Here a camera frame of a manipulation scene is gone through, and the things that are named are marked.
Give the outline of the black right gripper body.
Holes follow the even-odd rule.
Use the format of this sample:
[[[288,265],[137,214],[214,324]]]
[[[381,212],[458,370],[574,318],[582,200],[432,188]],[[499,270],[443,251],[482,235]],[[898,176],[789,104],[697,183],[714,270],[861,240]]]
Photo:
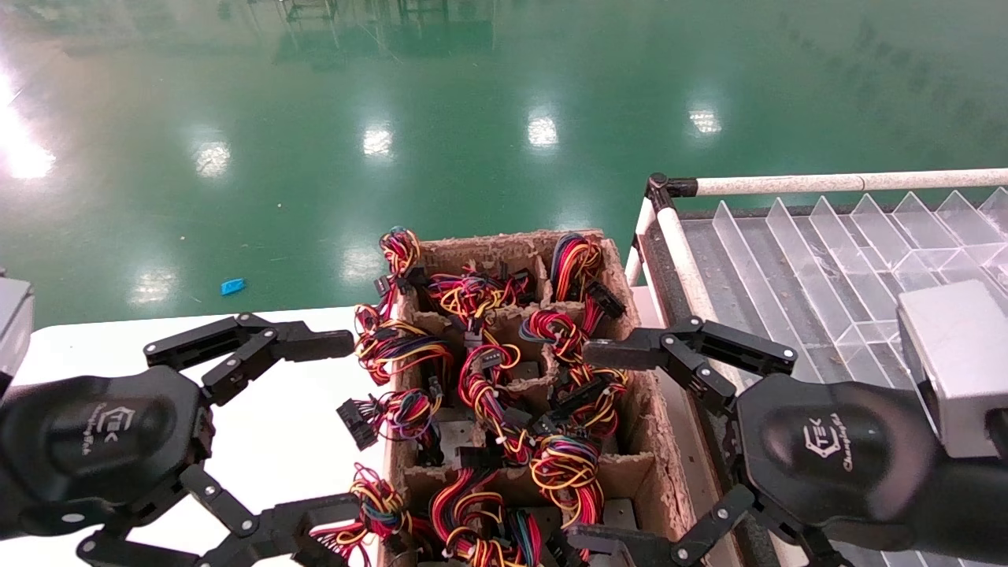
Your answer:
[[[818,531],[872,550],[914,544],[914,506],[943,458],[912,391],[803,383],[773,374],[737,398],[746,484],[772,532],[796,543]]]

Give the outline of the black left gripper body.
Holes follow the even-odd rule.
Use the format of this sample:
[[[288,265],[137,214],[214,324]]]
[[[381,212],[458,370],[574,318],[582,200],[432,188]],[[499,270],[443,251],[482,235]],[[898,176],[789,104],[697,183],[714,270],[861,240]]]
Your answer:
[[[148,525],[186,496],[180,474],[213,435],[204,392],[169,367],[15,385],[1,408],[2,538]]]

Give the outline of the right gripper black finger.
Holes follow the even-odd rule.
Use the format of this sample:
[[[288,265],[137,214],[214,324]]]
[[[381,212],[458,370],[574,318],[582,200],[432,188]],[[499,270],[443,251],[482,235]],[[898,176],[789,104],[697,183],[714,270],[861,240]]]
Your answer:
[[[775,511],[773,500],[744,484],[736,485],[701,519],[683,538],[667,539],[651,532],[620,530],[605,525],[573,524],[568,528],[568,541],[576,548],[609,555],[619,566],[699,566],[726,535],[745,517],[763,513],[768,528],[781,527],[781,521],[791,519],[799,525],[793,539],[807,557],[809,566],[846,566],[843,555],[825,537],[822,528],[836,519],[849,516],[849,493],[834,492],[824,498],[805,498],[816,503],[817,516],[799,519],[795,511]]]
[[[784,344],[691,317],[670,328],[635,328],[625,339],[591,339],[584,361],[603,369],[661,369],[710,412],[735,415],[739,390],[712,361],[756,376],[790,376],[797,353]]]

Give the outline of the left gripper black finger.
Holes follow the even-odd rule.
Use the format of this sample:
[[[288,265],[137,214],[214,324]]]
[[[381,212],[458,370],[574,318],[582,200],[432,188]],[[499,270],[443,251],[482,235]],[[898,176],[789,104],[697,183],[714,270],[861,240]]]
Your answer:
[[[131,542],[133,521],[105,525],[80,542],[76,555],[90,566],[253,566],[288,556],[300,566],[346,566],[346,559],[312,535],[320,525],[356,520],[360,499],[353,493],[285,502],[252,514],[219,482],[192,465],[179,477],[181,487],[225,528],[229,535],[198,556],[183,551]]]
[[[147,364],[181,371],[217,358],[224,360],[202,376],[207,406],[223,406],[262,377],[274,364],[346,358],[355,352],[348,330],[316,332],[302,321],[274,323],[239,313],[179,334],[144,349]]]

